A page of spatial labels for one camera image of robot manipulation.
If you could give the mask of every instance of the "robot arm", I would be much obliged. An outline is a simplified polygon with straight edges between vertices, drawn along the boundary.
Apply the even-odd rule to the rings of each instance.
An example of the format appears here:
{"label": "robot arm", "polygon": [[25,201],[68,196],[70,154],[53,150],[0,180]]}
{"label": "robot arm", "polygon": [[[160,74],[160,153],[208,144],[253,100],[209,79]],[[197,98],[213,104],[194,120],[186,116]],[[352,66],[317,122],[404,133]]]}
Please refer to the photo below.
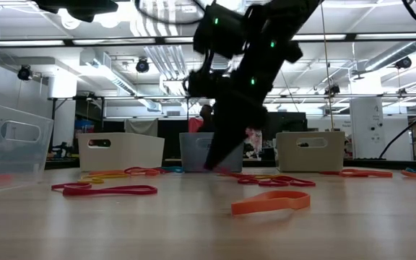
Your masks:
{"label": "robot arm", "polygon": [[[214,133],[205,168],[213,169],[245,139],[247,127],[260,129],[267,122],[264,99],[284,61],[295,63],[303,56],[291,41],[312,15],[320,0],[272,0],[251,5],[242,16],[213,3],[194,35],[194,50],[205,62],[188,77],[192,97],[214,98]],[[214,53],[243,59],[229,77],[210,73]]]}

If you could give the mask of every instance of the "table surface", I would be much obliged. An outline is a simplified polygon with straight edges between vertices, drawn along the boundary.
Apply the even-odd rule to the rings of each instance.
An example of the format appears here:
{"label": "table surface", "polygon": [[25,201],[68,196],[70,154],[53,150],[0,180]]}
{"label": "table surface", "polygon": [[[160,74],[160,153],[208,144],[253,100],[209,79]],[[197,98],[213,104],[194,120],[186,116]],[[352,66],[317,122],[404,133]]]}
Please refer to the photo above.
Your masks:
{"label": "table surface", "polygon": [[[274,169],[247,169],[273,173]],[[311,207],[233,217],[230,204],[277,188],[242,186],[209,173],[106,180],[149,184],[156,195],[67,198],[52,183],[0,191],[0,259],[414,259],[416,180],[290,174],[317,187]]]}

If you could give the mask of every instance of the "light fixture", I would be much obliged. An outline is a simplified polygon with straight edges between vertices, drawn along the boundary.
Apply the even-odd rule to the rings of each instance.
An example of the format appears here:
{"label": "light fixture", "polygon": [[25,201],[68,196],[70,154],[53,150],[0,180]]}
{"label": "light fixture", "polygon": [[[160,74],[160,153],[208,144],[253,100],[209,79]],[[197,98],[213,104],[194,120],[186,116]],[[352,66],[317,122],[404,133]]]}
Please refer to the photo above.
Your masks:
{"label": "light fixture", "polygon": [[346,35],[295,35],[292,40],[344,40]]}
{"label": "light fixture", "polygon": [[166,43],[193,43],[193,37],[168,37],[165,38]]}
{"label": "light fixture", "polygon": [[356,40],[416,39],[416,32],[358,34]]}
{"label": "light fixture", "polygon": [[0,47],[63,46],[62,40],[0,40]]}
{"label": "light fixture", "polygon": [[126,38],[126,39],[89,39],[89,40],[73,40],[75,45],[86,46],[86,45],[125,45],[125,44],[153,44],[155,43],[154,38]]}

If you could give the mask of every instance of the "pillar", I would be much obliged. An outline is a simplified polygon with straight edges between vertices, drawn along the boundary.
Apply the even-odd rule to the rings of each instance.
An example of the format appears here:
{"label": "pillar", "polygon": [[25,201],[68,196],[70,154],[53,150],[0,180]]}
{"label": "pillar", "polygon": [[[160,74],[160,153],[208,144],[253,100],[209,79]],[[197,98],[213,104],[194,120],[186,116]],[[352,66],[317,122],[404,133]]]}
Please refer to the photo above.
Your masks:
{"label": "pillar", "polygon": [[[350,83],[352,94],[381,94],[381,78],[372,72]],[[381,97],[359,97],[350,101],[354,158],[377,158],[383,151],[385,133]]]}
{"label": "pillar", "polygon": [[62,98],[71,98],[76,94],[77,78],[70,73],[59,72],[55,77],[49,78],[49,97],[59,98],[56,103],[58,109],[54,120],[53,146],[62,142],[71,146],[73,143],[76,101],[67,100],[62,104]]}

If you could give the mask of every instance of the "white plastic bin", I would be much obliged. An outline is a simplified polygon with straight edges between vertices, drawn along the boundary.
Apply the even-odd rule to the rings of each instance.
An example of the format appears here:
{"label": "white plastic bin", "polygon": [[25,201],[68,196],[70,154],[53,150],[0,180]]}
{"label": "white plastic bin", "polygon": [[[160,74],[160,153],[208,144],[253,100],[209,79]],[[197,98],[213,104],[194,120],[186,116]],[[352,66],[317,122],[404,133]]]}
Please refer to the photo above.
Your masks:
{"label": "white plastic bin", "polygon": [[321,172],[343,169],[344,132],[277,133],[276,145],[276,164],[282,172]]}
{"label": "white plastic bin", "polygon": [[53,121],[0,106],[0,189],[41,181]]}
{"label": "white plastic bin", "polygon": [[[180,133],[182,167],[185,172],[205,172],[203,168],[208,156],[213,133]],[[219,165],[222,170],[234,173],[242,171],[243,143],[235,148]]]}
{"label": "white plastic bin", "polygon": [[162,166],[163,138],[130,133],[78,134],[78,143],[81,171]]}

